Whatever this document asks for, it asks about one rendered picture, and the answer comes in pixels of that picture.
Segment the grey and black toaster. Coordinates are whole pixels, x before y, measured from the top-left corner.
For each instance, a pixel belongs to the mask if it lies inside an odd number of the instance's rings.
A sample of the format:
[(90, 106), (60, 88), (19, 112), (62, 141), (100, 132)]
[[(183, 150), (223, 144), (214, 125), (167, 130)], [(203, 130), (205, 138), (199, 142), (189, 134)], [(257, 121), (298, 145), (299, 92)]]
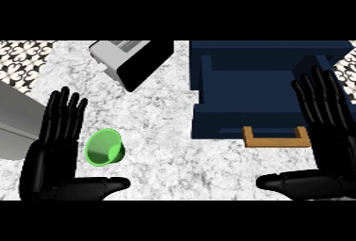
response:
[(174, 53), (171, 40), (97, 40), (88, 52), (104, 73), (133, 92)]

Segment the navy blue open drawer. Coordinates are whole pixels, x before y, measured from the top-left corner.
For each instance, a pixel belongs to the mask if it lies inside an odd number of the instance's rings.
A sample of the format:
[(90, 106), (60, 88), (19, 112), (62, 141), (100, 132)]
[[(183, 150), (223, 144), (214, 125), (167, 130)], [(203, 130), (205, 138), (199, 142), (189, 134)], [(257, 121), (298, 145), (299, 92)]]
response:
[(192, 138), (239, 139), (246, 126), (255, 137), (292, 137), (305, 120), (291, 82), (313, 66), (332, 68), (326, 57), (317, 55), (305, 56), (286, 71), (217, 71), (212, 57), (203, 56)]

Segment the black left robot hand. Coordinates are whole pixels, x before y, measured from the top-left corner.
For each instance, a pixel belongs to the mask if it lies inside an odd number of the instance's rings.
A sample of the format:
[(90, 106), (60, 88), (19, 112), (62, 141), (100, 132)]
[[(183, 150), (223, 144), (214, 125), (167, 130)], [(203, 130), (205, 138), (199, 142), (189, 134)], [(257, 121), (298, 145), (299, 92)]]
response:
[(75, 177), (78, 139), (87, 99), (69, 88), (54, 90), (45, 105), (39, 135), (31, 144), (19, 177), (23, 201), (100, 201), (130, 187), (124, 177)]

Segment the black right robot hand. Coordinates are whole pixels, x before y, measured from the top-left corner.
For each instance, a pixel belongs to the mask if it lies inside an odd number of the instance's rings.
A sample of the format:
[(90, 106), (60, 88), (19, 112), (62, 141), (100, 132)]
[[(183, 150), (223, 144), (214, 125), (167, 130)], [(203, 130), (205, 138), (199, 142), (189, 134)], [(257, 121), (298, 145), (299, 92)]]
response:
[(330, 71), (311, 67), (294, 80), (317, 168), (267, 174), (255, 186), (294, 201), (356, 199), (356, 121)]

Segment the grey appliance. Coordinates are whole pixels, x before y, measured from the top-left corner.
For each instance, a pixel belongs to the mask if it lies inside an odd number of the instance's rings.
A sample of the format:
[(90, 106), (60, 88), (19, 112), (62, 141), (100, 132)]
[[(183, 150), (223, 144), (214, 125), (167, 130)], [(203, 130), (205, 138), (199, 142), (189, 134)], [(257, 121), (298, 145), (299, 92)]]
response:
[(20, 160), (38, 137), (44, 105), (0, 81), (0, 159)]

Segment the green cup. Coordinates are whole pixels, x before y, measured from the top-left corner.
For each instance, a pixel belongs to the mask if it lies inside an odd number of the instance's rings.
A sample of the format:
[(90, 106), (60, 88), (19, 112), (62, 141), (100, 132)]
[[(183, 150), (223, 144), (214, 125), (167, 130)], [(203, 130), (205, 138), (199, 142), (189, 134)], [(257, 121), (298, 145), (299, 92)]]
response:
[(119, 162), (124, 156), (125, 147), (118, 132), (110, 128), (99, 130), (85, 142), (85, 161), (90, 165), (102, 167)]

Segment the navy blue cabinet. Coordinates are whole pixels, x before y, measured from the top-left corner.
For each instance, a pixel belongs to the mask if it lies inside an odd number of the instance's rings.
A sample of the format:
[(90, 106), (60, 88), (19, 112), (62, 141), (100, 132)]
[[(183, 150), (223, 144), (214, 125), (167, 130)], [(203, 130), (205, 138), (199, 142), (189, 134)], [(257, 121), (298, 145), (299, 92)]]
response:
[(305, 56), (325, 56), (333, 66), (351, 50), (348, 40), (190, 40), (190, 89), (199, 89), (202, 56), (218, 71), (288, 71)]

